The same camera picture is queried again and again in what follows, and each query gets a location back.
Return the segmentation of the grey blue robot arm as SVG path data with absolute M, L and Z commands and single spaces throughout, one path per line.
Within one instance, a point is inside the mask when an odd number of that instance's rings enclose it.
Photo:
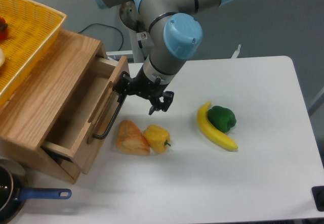
M 201 25 L 193 15 L 233 0 L 96 0 L 99 7 L 112 8 L 133 2 L 146 32 L 153 41 L 136 77 L 124 72 L 113 90 L 118 100 L 137 95 L 151 103 L 150 113 L 167 111 L 174 93 L 167 90 L 175 75 L 196 52 L 203 39 Z

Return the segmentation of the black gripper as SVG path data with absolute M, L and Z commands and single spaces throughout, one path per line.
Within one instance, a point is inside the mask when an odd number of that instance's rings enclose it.
M 149 115 L 152 115 L 155 111 L 162 110 L 167 112 L 174 99 L 174 92 L 165 91 L 168 84 L 162 84 L 159 81 L 152 82 L 147 78 L 143 68 L 141 68 L 136 77 L 131 78 L 130 74 L 123 71 L 112 90 L 118 94 L 118 102 L 122 103 L 126 96 L 137 95 L 144 99 L 147 99 L 151 103 L 149 109 Z

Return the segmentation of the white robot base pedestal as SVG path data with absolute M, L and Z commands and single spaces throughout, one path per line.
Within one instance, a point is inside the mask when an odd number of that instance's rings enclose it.
M 129 31 L 134 62 L 144 63 L 154 44 L 135 3 L 133 1 L 123 3 L 119 9 L 119 17 Z

